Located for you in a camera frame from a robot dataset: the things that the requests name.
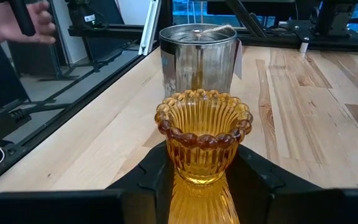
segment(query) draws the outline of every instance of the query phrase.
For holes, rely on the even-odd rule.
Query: scalloped rim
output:
[[[236,107],[237,105],[244,105],[245,110],[237,113],[245,113],[246,119],[240,119],[236,121],[236,127],[232,128],[228,133],[219,133],[216,136],[210,134],[204,134],[198,136],[194,133],[183,133],[180,128],[176,128],[172,125],[171,120],[168,116],[168,111],[171,110],[171,106],[178,101],[186,100],[187,98],[198,97],[200,99],[206,99],[208,97],[211,100],[232,101],[231,106]],[[158,125],[158,130],[164,135],[170,135],[172,139],[177,140],[186,147],[201,147],[209,148],[216,145],[232,144],[234,141],[240,143],[245,135],[249,134],[252,129],[253,116],[249,111],[249,107],[245,103],[241,103],[238,97],[231,96],[228,93],[219,93],[216,90],[206,91],[204,89],[198,90],[186,90],[183,93],[174,93],[171,97],[164,99],[163,103],[157,106],[156,114],[154,117],[155,122]],[[192,142],[196,144],[189,144],[188,139],[192,139]]]

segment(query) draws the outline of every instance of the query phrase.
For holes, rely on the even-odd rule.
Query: wooden table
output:
[[[231,95],[247,103],[243,144],[321,187],[358,187],[358,56],[246,47]],[[159,49],[0,177],[0,192],[104,189],[163,141]]]

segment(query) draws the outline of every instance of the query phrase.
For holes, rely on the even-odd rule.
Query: black handle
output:
[[[25,2],[23,0],[9,0],[9,4],[22,33],[28,37],[35,35],[35,27]]]

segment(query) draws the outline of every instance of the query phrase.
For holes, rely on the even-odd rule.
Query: white sticker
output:
[[[90,16],[85,16],[84,19],[85,19],[85,22],[91,22],[91,21],[94,21],[96,18],[95,18],[94,14],[93,14],[93,15],[90,15]]]

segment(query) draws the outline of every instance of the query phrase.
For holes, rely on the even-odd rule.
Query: black metal frame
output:
[[[292,24],[290,28],[293,30],[268,30],[261,28],[261,24],[258,22],[253,14],[250,14],[245,7],[241,4],[240,0],[226,0],[227,4],[231,7],[238,20],[241,21],[248,30],[236,29],[238,39],[240,39],[243,45],[256,45],[263,47],[284,47],[298,49],[304,40],[300,38],[301,31],[296,30],[294,27],[296,24]],[[161,10],[157,24],[156,36],[153,50],[159,46],[158,34],[160,30],[169,27],[173,24],[173,7],[172,0],[162,1]],[[132,39],[139,40],[142,37],[143,26],[129,26],[121,24],[110,24],[108,29],[91,31],[87,29],[74,29],[69,28],[69,34],[77,37],[112,37],[117,39]],[[326,42],[313,42],[309,41],[309,49],[326,49],[326,50],[345,50],[345,51],[358,51],[358,45],[356,47],[338,48],[338,43]],[[52,120],[46,123],[44,126],[36,130],[30,136],[27,136],[19,144],[9,146],[5,148],[7,157],[5,161],[0,165],[0,175],[12,167],[16,162],[27,155],[33,148],[40,144],[43,140],[49,137],[60,126],[65,124],[71,117],[84,108],[89,102],[100,95],[105,89],[110,87],[114,82],[120,79],[126,72],[136,66],[145,56],[138,55],[136,58],[127,62],[119,70],[115,71],[102,83],[96,85],[91,91],[83,95],[76,100],[67,109],[56,115]]]

